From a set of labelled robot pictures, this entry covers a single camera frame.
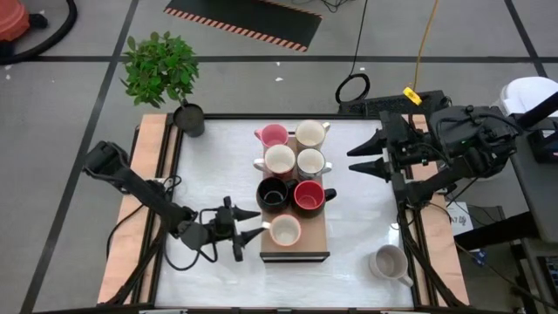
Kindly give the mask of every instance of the black pot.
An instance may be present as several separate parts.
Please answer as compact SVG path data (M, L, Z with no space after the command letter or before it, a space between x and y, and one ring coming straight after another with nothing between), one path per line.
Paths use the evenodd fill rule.
M203 110L196 104L183 102L174 112L173 122L189 137L198 137L206 130Z

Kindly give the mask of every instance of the wooden frame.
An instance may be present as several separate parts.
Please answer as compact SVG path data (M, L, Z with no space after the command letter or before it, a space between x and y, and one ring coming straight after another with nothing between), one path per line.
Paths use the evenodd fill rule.
M418 128L427 129L425 118L415 116L415 124ZM132 169L143 178L153 178L157 168L160 150L163 145L163 133L167 122L166 114L148 114L143 117L139 127L139 135L135 144ZM164 175L170 173L172 156L174 155L174 142L176 141L177 130L171 129L167 156L165 157ZM436 164L429 163L423 167L413 166L412 173L415 179L424 180L437 172ZM432 203L445 208L443 196L435 195ZM119 221L126 217L130 212L139 206L138 201L133 196L124 196L120 206ZM468 304L465 282L461 273L457 250L453 245L452 227L447 219L447 215L433 206L424 208L421 212L424 227L425 241L428 248L428 255L433 268L438 272L444 283L463 303ZM107 261L105 276L99 292L99 302L104 302L111 298L120 288L122 283L128 278L133 268L137 264L140 256L142 237L146 231L147 210L141 211L129 222L115 233L112 246L118 248L111 251ZM425 282L425 274L420 265L415 261L416 285L420 294L420 305L433 305L429 302L428 289ZM147 295L151 278L153 276L153 261L143 278L143 289L141 290L140 301L148 302Z

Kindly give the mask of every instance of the pink mug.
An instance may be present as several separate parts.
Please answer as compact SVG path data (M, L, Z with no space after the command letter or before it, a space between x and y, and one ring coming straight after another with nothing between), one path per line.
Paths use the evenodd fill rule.
M274 145L287 145L289 141L289 132L284 126L278 124L271 124L263 129L255 130L254 135L262 142L264 150Z

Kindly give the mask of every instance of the potted plant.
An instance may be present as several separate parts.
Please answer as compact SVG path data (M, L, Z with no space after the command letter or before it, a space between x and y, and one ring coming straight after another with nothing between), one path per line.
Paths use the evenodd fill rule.
M203 111L195 104L188 103L186 96L192 93L194 78L199 77L198 63L192 48L178 36L171 38L170 32L162 37L151 33L150 40L136 45L129 37L130 58L125 66L128 78L120 81L126 86L126 93L134 97L135 106L147 103L160 108L168 98L180 102L173 115L174 124L190 137L197 137L205 130Z

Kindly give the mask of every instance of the yellow cable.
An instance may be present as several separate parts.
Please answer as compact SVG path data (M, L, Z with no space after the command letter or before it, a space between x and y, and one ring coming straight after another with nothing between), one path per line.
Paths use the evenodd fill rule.
M430 14L430 17L428 18L428 23L426 24L425 35L422 37L422 42L420 42L420 49L418 50L418 56L417 56L417 64L415 64L415 78L412 81L413 91L416 91L417 89L417 81L419 80L420 57L422 56L422 51L425 49L425 42L426 42L426 38L428 37L428 32L430 32L430 26L432 26L432 20L436 16L436 10L438 9L438 2L439 0L436 0L436 2L434 2L434 7L432 7L432 13Z

